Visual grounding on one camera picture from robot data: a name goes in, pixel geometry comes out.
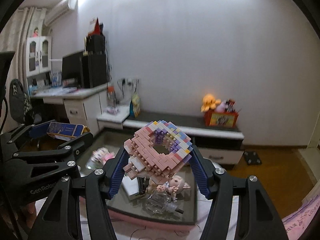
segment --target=chair backrest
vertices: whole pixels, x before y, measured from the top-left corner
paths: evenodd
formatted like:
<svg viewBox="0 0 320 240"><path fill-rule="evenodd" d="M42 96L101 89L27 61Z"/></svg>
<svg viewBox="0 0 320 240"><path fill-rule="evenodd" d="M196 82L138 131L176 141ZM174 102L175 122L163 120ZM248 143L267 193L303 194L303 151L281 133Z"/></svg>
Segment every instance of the chair backrest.
<svg viewBox="0 0 320 240"><path fill-rule="evenodd" d="M12 119L26 125L33 124L34 113L28 95L19 79L13 79L9 91L10 114Z"/></svg>

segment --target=drawer handle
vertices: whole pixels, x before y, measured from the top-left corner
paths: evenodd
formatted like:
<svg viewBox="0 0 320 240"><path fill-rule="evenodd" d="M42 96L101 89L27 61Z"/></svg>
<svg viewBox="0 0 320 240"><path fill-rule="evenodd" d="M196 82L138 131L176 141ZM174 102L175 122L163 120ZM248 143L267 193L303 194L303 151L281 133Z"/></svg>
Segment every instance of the drawer handle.
<svg viewBox="0 0 320 240"><path fill-rule="evenodd" d="M76 111L76 113L72 110L70 110L70 114L78 114L78 111Z"/></svg>
<svg viewBox="0 0 320 240"><path fill-rule="evenodd" d="M222 157L213 157L213 156L209 156L209 159L213 159L213 160L223 160L224 159L224 157L222 156Z"/></svg>

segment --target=cupboard door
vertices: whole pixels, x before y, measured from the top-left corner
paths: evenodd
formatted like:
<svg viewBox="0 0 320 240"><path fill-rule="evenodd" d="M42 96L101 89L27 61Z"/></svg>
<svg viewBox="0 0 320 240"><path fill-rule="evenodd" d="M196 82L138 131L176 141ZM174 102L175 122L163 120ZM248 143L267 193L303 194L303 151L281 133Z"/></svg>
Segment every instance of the cupboard door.
<svg viewBox="0 0 320 240"><path fill-rule="evenodd" d="M51 37L40 37L39 54L39 72L51 71Z"/></svg>
<svg viewBox="0 0 320 240"><path fill-rule="evenodd" d="M39 37L27 39L26 52L26 73L29 77L39 73Z"/></svg>

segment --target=pink bedsheet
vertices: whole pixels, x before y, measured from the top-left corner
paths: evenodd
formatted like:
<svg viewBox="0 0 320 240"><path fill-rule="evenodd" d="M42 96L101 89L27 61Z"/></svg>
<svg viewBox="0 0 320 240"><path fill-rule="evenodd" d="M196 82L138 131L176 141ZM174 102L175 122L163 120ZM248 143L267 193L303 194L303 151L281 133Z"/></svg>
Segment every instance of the pink bedsheet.
<svg viewBox="0 0 320 240"><path fill-rule="evenodd" d="M282 222L289 240L297 240L314 218L320 206L320 196L303 205L295 213L285 217Z"/></svg>

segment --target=red box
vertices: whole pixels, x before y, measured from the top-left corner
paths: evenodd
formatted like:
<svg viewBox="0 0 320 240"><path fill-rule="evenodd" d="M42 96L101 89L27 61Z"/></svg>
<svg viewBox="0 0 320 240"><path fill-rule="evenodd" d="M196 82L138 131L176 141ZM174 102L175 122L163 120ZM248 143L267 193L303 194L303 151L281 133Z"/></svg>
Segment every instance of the red box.
<svg viewBox="0 0 320 240"><path fill-rule="evenodd" d="M223 126L223 127L235 127L239 114L233 113L218 113L209 109L204 114L204 123L206 126Z"/></svg>

